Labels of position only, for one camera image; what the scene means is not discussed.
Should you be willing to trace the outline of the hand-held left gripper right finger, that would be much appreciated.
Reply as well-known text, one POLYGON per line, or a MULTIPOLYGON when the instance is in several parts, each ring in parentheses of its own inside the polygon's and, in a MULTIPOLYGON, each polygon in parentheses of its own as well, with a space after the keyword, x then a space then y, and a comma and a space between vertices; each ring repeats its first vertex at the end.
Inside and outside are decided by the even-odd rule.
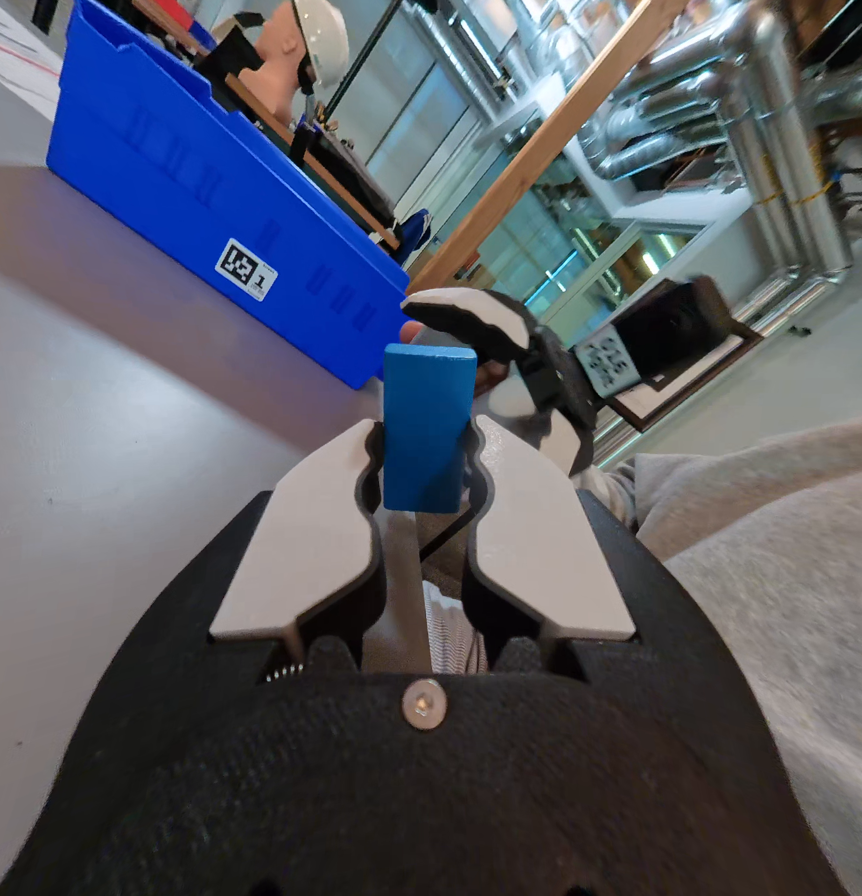
POLYGON ((462 603, 485 647, 630 640, 635 624, 569 475, 485 414, 468 440, 462 603))

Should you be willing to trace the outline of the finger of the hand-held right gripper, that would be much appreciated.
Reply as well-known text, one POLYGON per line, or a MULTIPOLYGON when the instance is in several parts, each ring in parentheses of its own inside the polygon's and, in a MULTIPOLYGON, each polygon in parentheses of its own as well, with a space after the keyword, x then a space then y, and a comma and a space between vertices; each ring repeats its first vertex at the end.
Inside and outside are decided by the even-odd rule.
POLYGON ((487 395, 490 415, 568 477, 593 465, 593 433, 563 409, 537 409, 523 382, 503 382, 487 395))
POLYGON ((532 349, 536 318, 504 293, 472 287, 420 290, 405 298, 407 318, 473 350, 479 362, 509 364, 532 349))

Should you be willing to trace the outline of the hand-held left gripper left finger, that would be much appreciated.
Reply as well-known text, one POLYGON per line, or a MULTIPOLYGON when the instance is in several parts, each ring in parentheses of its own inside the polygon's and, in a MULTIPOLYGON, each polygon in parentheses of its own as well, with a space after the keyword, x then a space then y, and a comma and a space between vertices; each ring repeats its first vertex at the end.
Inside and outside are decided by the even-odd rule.
POLYGON ((275 641, 296 662, 341 639, 361 660, 386 601, 380 531, 383 429, 361 420, 274 488, 210 625, 216 642, 275 641))

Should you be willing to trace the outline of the blue wooden block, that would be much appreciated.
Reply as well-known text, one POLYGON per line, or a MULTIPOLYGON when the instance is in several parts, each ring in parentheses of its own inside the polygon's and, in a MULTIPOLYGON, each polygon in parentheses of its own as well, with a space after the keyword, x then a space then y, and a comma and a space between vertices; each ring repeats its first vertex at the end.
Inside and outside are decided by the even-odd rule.
POLYGON ((454 513, 466 464, 477 354, 470 349, 389 344, 383 359, 387 510, 454 513))

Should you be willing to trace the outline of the blue plastic bin with tag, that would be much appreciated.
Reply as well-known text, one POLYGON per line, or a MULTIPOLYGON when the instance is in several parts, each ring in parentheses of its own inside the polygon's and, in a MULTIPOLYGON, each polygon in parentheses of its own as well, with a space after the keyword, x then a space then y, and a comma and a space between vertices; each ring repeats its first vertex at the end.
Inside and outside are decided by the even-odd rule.
POLYGON ((99 2, 67 31, 47 166, 353 389, 408 276, 207 80, 99 2))

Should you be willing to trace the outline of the person's right forearm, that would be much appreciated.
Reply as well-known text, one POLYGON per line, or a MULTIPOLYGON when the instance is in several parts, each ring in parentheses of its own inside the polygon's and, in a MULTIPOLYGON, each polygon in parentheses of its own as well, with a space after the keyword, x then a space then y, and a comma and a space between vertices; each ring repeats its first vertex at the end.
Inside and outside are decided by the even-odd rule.
POLYGON ((862 474, 862 420, 705 456, 637 454, 574 478, 665 561, 769 505, 862 474))

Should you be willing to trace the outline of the grey desk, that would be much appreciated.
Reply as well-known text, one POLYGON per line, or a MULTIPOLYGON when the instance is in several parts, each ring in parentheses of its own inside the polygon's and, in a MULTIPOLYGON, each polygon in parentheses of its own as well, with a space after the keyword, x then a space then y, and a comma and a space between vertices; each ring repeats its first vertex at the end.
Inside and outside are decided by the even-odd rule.
POLYGON ((380 416, 54 175, 50 132, 0 84, 0 880, 150 603, 380 416))

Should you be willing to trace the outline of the framed marker sign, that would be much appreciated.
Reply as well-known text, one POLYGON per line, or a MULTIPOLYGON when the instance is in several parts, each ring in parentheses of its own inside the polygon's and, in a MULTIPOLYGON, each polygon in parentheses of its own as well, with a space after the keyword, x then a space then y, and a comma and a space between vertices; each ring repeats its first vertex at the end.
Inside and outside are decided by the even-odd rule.
POLYGON ((763 337, 735 319, 713 278, 663 280, 617 314, 616 334, 638 380, 604 399, 644 433, 700 392, 763 337))

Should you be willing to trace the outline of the blue white cloth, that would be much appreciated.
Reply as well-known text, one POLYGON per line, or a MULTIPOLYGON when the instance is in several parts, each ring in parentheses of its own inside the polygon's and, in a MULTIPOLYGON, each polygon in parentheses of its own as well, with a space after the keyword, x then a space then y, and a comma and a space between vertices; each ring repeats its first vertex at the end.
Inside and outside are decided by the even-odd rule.
POLYGON ((420 209, 399 224, 399 247, 392 257, 400 267, 405 268, 411 255, 428 242, 432 219, 427 209, 420 209))

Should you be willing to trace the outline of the person's striped pale trousers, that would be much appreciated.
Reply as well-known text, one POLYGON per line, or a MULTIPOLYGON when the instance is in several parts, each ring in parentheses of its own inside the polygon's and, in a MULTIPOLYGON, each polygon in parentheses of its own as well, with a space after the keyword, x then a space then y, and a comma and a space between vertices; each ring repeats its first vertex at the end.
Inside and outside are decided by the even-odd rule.
POLYGON ((468 620, 459 599, 423 581, 425 620, 435 676, 471 676, 488 671, 484 639, 468 620))

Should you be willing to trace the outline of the metal ventilation ducts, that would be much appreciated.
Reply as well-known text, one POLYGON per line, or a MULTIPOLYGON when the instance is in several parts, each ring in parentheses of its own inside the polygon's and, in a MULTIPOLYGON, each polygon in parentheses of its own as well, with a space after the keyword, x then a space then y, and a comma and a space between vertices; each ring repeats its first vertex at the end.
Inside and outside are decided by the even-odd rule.
POLYGON ((539 190, 531 207, 512 211, 465 264, 474 287, 490 285, 519 300, 552 328, 567 334, 604 320, 606 311, 642 295, 662 280, 727 272, 725 296, 741 289, 771 307, 774 295, 813 283, 838 283, 852 265, 848 238, 828 197, 816 130, 803 107, 803 84, 785 28, 763 2, 739 2, 704 25, 668 40, 622 79, 567 144, 589 179, 615 184, 721 144, 743 179, 756 246, 734 243, 737 226, 712 210, 716 187, 694 193, 707 206, 695 235, 691 211, 669 222, 629 211, 609 217, 569 213, 582 226, 557 219, 539 190))

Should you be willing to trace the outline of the mannequin head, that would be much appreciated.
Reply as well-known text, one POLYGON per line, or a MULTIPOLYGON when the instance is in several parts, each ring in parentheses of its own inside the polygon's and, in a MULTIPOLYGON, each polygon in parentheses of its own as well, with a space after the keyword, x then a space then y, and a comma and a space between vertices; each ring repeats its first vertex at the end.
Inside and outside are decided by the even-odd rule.
POLYGON ((264 23, 255 49, 262 60, 251 93, 284 126, 294 121, 294 97, 313 94, 314 70, 294 2, 282 2, 264 23))

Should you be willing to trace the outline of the white hard hat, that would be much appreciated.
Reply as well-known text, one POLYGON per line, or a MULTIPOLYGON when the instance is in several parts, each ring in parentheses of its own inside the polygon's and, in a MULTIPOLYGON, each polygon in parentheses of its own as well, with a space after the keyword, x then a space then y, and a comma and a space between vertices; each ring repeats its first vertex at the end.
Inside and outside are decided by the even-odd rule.
POLYGON ((315 85, 339 84, 349 66, 347 25, 340 10, 329 1, 293 1, 315 85))

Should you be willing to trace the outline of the wooden post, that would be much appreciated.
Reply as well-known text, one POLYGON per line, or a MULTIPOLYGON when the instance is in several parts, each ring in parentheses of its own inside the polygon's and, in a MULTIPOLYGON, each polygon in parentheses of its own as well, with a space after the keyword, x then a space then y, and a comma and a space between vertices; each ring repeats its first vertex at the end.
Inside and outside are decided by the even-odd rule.
POLYGON ((623 77, 651 50, 688 6, 687 1, 639 1, 627 21, 579 76, 565 99, 530 137, 476 206, 421 271, 406 294, 442 287, 608 99, 623 77))

